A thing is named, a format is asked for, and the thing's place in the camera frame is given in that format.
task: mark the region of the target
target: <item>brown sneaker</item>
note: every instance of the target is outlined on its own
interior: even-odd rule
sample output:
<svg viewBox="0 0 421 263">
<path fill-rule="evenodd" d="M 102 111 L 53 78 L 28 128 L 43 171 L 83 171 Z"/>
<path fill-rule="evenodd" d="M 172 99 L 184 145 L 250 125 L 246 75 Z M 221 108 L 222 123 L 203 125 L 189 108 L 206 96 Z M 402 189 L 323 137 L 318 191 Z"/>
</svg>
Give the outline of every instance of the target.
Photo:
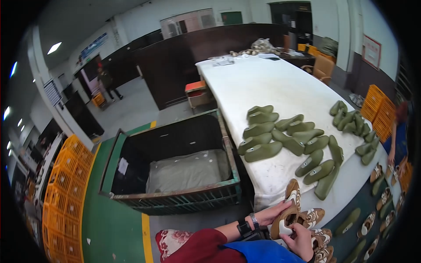
<svg viewBox="0 0 421 263">
<path fill-rule="evenodd" d="M 400 211 L 400 208 L 402 207 L 403 201 L 405 200 L 406 192 L 403 191 L 399 196 L 399 201 L 396 205 L 396 211 Z"/>
<path fill-rule="evenodd" d="M 382 169 L 383 167 L 377 163 L 376 167 L 374 167 L 374 170 L 371 172 L 370 183 L 373 183 L 377 178 L 379 178 L 379 176 L 383 172 Z"/>
<path fill-rule="evenodd" d="M 398 175 L 399 175 L 399 165 L 395 167 L 395 170 L 393 171 L 393 177 L 392 177 L 392 186 L 395 185 L 395 183 L 398 181 Z"/>
<path fill-rule="evenodd" d="M 394 218 L 394 214 L 395 214 L 395 211 L 394 211 L 394 210 L 392 210 L 392 211 L 390 211 L 390 213 L 386 216 L 386 219 L 383 221 L 383 223 L 381 223 L 381 226 L 380 226 L 380 233 L 381 233 L 381 232 L 383 232 L 383 231 L 386 229 L 386 227 L 388 227 L 388 226 L 389 226 L 390 222 L 392 222 L 392 220 L 393 220 L 393 218 Z"/>
<path fill-rule="evenodd" d="M 314 263 L 326 263 L 332 259 L 333 247 L 325 247 L 316 252 L 314 256 Z"/>
<path fill-rule="evenodd" d="M 372 212 L 371 214 L 368 215 L 368 217 L 362 224 L 361 229 L 358 230 L 357 232 L 358 238 L 365 236 L 370 231 L 375 219 L 376 219 L 376 212 Z"/>
<path fill-rule="evenodd" d="M 367 252 L 365 252 L 364 257 L 361 259 L 361 262 L 365 262 L 369 259 L 371 254 L 376 249 L 379 239 L 380 239 L 380 235 L 377 235 L 376 239 L 371 243 L 371 246 L 368 248 Z"/>
<path fill-rule="evenodd" d="M 312 230 L 312 245 L 313 251 L 317 252 L 320 249 L 326 247 L 330 239 L 332 239 L 332 232 L 330 229 L 323 228 L 323 229 L 313 229 Z"/>
<path fill-rule="evenodd" d="M 387 165 L 386 178 L 389 179 L 391 174 L 393 174 L 393 165 Z"/>
<path fill-rule="evenodd" d="M 289 226 L 297 222 L 300 213 L 300 199 L 300 186 L 298 181 L 293 178 L 289 181 L 285 191 L 285 202 L 291 200 L 292 204 L 273 221 L 270 229 L 270 237 L 273 240 L 279 239 L 279 234 L 292 234 L 292 228 Z"/>
<path fill-rule="evenodd" d="M 386 204 L 387 200 L 389 199 L 389 196 L 390 196 L 390 187 L 386 187 L 386 189 L 383 191 L 380 199 L 377 202 L 377 205 L 376 205 L 377 211 L 379 211 L 383 207 L 383 205 Z"/>
<path fill-rule="evenodd" d="M 325 216 L 325 211 L 322 208 L 312 208 L 299 213 L 297 223 L 303 225 L 306 229 L 310 229 L 317 225 L 323 219 L 323 216 Z"/>
</svg>

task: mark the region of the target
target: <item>ceiling light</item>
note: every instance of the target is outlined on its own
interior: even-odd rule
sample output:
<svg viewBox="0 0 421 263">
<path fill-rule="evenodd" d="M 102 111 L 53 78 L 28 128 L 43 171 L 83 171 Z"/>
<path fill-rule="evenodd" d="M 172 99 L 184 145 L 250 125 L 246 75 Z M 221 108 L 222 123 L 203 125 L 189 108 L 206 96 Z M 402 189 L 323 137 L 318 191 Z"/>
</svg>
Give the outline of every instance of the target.
<svg viewBox="0 0 421 263">
<path fill-rule="evenodd" d="M 13 65 L 13 69 L 12 72 L 10 73 L 10 77 L 13 76 L 13 74 L 15 74 L 15 70 L 16 70 L 16 65 L 18 64 L 18 62 L 16 61 L 15 64 Z"/>
<path fill-rule="evenodd" d="M 3 120 L 5 120 L 5 119 L 6 119 L 7 115 L 9 115 L 9 113 L 10 113 L 10 106 L 8 106 L 8 107 L 6 108 L 6 110 L 4 111 Z"/>
<path fill-rule="evenodd" d="M 53 45 L 53 46 L 50 48 L 50 51 L 47 53 L 47 55 L 49 55 L 49 54 L 53 53 L 54 51 L 56 51 L 56 50 L 57 50 L 57 48 L 59 48 L 60 44 L 61 44 L 61 42 L 60 42 L 60 43 L 57 43 L 57 44 L 55 44 L 55 45 Z"/>
</svg>

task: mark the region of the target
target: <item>green door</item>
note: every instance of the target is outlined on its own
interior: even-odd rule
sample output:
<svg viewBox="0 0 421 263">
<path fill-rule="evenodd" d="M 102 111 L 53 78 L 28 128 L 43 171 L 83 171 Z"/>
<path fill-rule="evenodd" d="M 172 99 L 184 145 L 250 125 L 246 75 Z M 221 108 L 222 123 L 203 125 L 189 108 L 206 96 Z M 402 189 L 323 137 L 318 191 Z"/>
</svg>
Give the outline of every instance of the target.
<svg viewBox="0 0 421 263">
<path fill-rule="evenodd" d="M 241 12 L 225 12 L 221 13 L 221 16 L 224 26 L 242 24 Z"/>
</svg>

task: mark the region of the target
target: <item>white table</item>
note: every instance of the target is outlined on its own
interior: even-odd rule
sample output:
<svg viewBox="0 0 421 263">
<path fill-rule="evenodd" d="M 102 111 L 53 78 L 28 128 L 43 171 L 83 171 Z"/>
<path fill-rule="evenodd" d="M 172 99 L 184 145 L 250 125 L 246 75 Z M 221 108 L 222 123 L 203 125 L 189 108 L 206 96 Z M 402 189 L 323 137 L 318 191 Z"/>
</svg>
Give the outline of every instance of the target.
<svg viewBox="0 0 421 263">
<path fill-rule="evenodd" d="M 270 104 L 274 106 L 274 112 L 280 114 L 278 120 L 304 114 L 305 122 L 312 121 L 326 135 L 334 135 L 344 151 L 344 163 L 324 201 L 311 191 L 317 183 L 306 186 L 302 182 L 303 178 L 294 175 L 297 167 L 307 158 L 306 155 L 297 157 L 289 150 L 282 149 L 277 156 L 258 162 L 247 163 L 242 157 L 255 190 L 255 211 L 283 200 L 287 183 L 291 178 L 296 178 L 301 189 L 302 210 L 314 207 L 325 209 L 326 214 L 319 224 L 323 226 L 352 200 L 377 162 L 384 162 L 386 170 L 386 152 L 382 145 L 379 144 L 372 162 L 364 166 L 361 158 L 354 154 L 355 148 L 363 144 L 363 139 L 342 133 L 332 125 L 333 117 L 329 115 L 329 110 L 337 100 L 343 100 L 348 111 L 353 110 L 353 107 L 324 83 L 298 67 L 284 60 L 271 61 L 256 56 L 236 59 L 233 65 L 212 67 L 212 62 L 208 60 L 196 66 L 215 96 L 236 146 L 243 140 L 243 130 L 248 126 L 247 110 L 255 105 Z M 328 147 L 323 152 L 322 162 L 331 159 Z"/>
<path fill-rule="evenodd" d="M 53 143 L 51 144 L 50 150 L 48 151 L 47 155 L 44 158 L 45 163 L 42 166 L 43 174 L 41 175 L 40 183 L 37 184 L 37 186 L 36 186 L 37 190 L 35 191 L 35 199 L 34 200 L 39 200 L 41 198 L 41 193 L 43 191 L 43 185 L 44 185 L 45 181 L 50 178 L 50 174 L 48 173 L 48 168 L 50 167 L 50 165 L 53 161 L 53 157 L 56 154 L 57 150 L 59 150 L 61 148 L 62 140 L 63 140 L 63 135 L 60 133 L 54 139 Z"/>
</svg>

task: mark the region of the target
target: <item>woman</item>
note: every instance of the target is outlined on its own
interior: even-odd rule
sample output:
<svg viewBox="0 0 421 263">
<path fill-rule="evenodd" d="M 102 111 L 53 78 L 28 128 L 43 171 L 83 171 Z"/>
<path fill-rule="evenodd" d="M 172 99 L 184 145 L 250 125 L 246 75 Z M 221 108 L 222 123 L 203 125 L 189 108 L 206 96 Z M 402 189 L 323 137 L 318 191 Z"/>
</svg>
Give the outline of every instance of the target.
<svg viewBox="0 0 421 263">
<path fill-rule="evenodd" d="M 259 226 L 272 224 L 275 218 L 290 206 L 291 201 L 282 201 L 271 208 L 255 213 Z M 244 220 L 254 230 L 251 217 L 247 216 Z M 238 224 L 239 222 L 235 221 L 215 229 L 203 229 L 194 233 L 181 248 L 165 260 L 165 263 L 304 263 L 313 258 L 311 231 L 300 224 L 295 223 L 290 226 L 296 233 L 294 239 L 280 234 L 280 238 L 294 254 L 272 240 L 234 242 L 241 237 L 237 228 Z"/>
<path fill-rule="evenodd" d="M 408 102 L 402 102 L 396 109 L 396 118 L 392 124 L 392 135 L 383 144 L 389 157 L 387 164 L 393 168 L 399 166 L 399 179 L 405 173 L 405 165 L 408 161 L 406 142 L 406 122 L 408 119 Z"/>
<path fill-rule="evenodd" d="M 110 74 L 108 73 L 108 71 L 103 70 L 102 67 L 98 68 L 98 82 L 96 84 L 96 88 L 99 88 L 99 81 L 102 81 L 102 85 L 104 86 L 105 90 L 107 91 L 108 95 L 110 96 L 110 98 L 112 99 L 112 102 L 115 102 L 114 97 L 111 95 L 111 91 L 113 90 L 115 92 L 115 94 L 118 96 L 118 98 L 120 100 L 123 99 L 123 96 L 118 92 L 118 90 L 115 89 L 111 89 L 111 83 L 112 83 L 112 78 L 110 76 Z"/>
</svg>

